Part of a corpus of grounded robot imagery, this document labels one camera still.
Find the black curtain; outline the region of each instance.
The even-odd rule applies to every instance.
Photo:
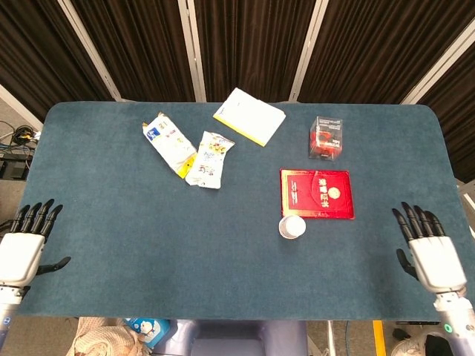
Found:
[[[57,102],[111,100],[57,0],[0,1],[0,82],[44,120]]]
[[[315,0],[195,0],[206,99],[289,99]]]
[[[398,104],[474,17],[472,0],[330,1],[298,100]]]
[[[73,0],[124,99],[193,102],[176,0]]]
[[[475,44],[468,48],[419,104],[439,117],[455,177],[475,179]]]

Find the white paper cup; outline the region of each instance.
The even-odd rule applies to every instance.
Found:
[[[297,215],[289,215],[283,217],[279,222],[279,232],[285,239],[293,240],[301,236],[305,232],[305,220]]]

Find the table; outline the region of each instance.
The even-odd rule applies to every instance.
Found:
[[[64,205],[20,312],[190,319],[437,320],[406,275],[391,208],[419,204],[453,238],[475,300],[471,240],[439,123],[419,105],[275,104],[287,114],[265,148],[212,118],[219,103],[69,102],[47,115],[22,204]],[[167,113],[197,147],[236,142],[219,191],[188,186],[142,133]],[[317,115],[344,120],[334,162],[309,159]],[[350,171],[356,218],[278,233],[280,168]]]

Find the white snack bag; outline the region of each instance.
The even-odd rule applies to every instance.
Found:
[[[173,171],[185,178],[193,166],[196,149],[164,113],[150,124],[143,123],[143,134]]]
[[[198,155],[185,181],[189,185],[219,189],[224,157],[234,145],[233,141],[217,133],[205,131],[198,148]]]

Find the red packet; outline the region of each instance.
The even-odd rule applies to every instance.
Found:
[[[348,171],[281,169],[282,215],[354,219]]]

